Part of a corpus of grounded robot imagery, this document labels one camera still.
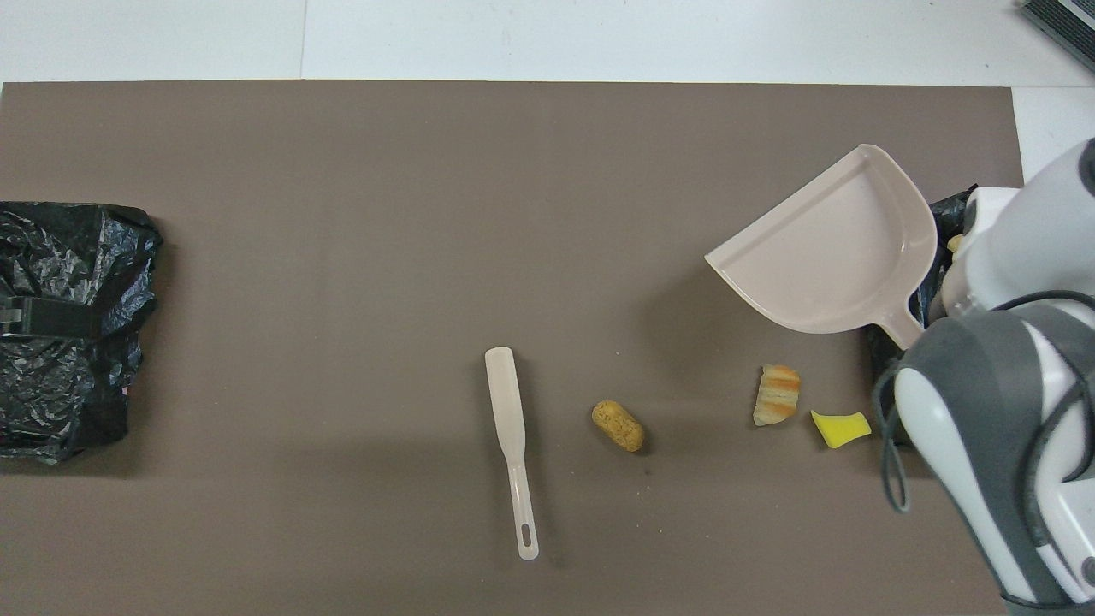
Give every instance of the pink dustpan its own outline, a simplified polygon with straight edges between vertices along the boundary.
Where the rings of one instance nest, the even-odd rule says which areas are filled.
[[[936,242],[917,186],[889,154],[862,144],[706,259],[783,327],[834,334],[877,324],[908,349],[923,334],[909,295]]]

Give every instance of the spatula handle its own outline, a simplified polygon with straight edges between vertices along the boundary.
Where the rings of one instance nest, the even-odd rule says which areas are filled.
[[[525,465],[509,467],[509,496],[514,499],[514,526],[517,530],[517,554],[532,560],[540,554],[537,523],[532,519],[529,477]]]

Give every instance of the dustpan handle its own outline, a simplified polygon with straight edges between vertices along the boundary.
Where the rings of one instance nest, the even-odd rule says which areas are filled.
[[[886,313],[877,324],[902,351],[912,347],[924,334],[924,326],[920,325],[906,305]]]

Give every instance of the fake bread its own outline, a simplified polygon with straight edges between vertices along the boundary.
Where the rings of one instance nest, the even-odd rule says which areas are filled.
[[[764,364],[753,407],[753,423],[769,426],[795,415],[798,406],[798,373],[787,367]]]
[[[593,407],[593,423],[629,452],[643,446],[643,427],[615,400],[601,400]]]

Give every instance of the yellow sponge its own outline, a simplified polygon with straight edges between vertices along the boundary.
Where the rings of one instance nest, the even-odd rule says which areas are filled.
[[[855,441],[860,437],[871,434],[871,425],[863,414],[851,416],[819,416],[817,411],[810,411],[814,425],[818,427],[818,432],[825,438],[825,444],[830,450],[835,450],[849,441]]]

